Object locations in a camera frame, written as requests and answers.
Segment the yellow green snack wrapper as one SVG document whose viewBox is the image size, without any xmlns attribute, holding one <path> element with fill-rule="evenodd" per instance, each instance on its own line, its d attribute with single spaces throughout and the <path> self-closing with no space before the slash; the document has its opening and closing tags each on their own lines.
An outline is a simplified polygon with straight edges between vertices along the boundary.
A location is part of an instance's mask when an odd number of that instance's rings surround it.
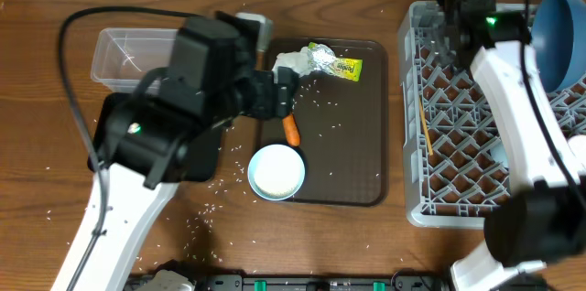
<svg viewBox="0 0 586 291">
<path fill-rule="evenodd" d="M 308 45 L 309 65 L 314 70 L 331 76 L 358 82 L 363 69 L 361 59 L 339 58 L 324 44 L 310 42 Z"/>
</svg>

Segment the dark blue plate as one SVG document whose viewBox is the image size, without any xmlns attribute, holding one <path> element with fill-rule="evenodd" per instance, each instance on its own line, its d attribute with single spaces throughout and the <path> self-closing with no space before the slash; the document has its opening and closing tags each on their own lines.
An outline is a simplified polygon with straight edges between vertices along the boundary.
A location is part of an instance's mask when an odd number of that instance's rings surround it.
<svg viewBox="0 0 586 291">
<path fill-rule="evenodd" d="M 535 14 L 531 36 L 546 92 L 568 89 L 585 75 L 583 0 L 543 0 Z"/>
</svg>

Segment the light blue cup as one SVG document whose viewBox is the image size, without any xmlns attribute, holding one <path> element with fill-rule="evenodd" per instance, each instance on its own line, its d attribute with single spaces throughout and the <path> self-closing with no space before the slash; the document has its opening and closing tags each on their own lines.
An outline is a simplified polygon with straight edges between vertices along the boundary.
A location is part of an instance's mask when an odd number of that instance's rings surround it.
<svg viewBox="0 0 586 291">
<path fill-rule="evenodd" d="M 501 164 L 504 168 L 508 169 L 508 159 L 505 152 L 505 147 L 502 143 L 494 145 L 490 150 L 490 155 L 494 162 Z"/>
</svg>

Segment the white pink cup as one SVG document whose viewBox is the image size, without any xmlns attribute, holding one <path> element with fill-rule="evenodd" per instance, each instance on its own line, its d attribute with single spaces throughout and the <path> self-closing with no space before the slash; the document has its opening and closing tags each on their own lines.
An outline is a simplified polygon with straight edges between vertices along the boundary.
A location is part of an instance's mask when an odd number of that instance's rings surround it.
<svg viewBox="0 0 586 291">
<path fill-rule="evenodd" d="M 568 140 L 568 145 L 575 157 L 586 157 L 586 135 L 574 135 Z"/>
</svg>

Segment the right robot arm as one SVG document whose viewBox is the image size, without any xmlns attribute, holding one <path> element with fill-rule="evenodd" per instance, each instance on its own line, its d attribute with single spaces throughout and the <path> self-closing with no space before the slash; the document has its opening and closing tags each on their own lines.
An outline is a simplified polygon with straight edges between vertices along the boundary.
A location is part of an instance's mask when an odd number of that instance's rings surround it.
<svg viewBox="0 0 586 291">
<path fill-rule="evenodd" d="M 495 0 L 437 0 L 456 64 L 490 105 L 511 198 L 483 242 L 450 269 L 454 290 L 496 290 L 585 250 L 585 141 L 561 131 L 548 95 L 585 74 L 583 0 L 500 11 Z"/>
</svg>

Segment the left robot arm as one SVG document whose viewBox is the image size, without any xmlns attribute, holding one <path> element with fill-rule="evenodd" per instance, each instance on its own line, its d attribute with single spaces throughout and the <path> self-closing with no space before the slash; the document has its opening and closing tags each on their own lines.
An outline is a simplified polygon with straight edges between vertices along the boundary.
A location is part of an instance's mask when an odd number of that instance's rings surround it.
<svg viewBox="0 0 586 291">
<path fill-rule="evenodd" d="M 169 64 L 149 71 L 102 118 L 98 140 L 70 80 L 62 79 L 94 174 L 55 289 L 122 289 L 150 228 L 200 155 L 199 140 L 240 115 L 269 120 L 291 113 L 298 75 L 257 68 L 271 32 L 271 21 L 258 14 L 185 14 Z"/>
</svg>

